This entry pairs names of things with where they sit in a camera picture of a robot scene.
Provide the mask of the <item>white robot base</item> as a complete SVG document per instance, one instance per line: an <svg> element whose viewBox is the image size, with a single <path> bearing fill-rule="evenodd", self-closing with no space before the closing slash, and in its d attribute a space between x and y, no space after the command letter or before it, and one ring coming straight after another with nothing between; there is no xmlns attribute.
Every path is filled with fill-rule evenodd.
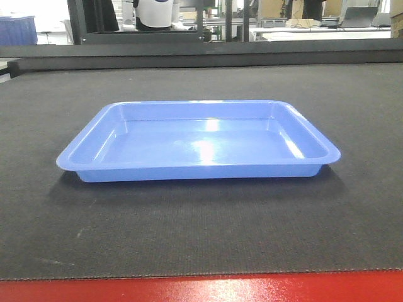
<svg viewBox="0 0 403 302"><path fill-rule="evenodd" d="M170 31L180 1L122 1L123 31Z"/></svg>

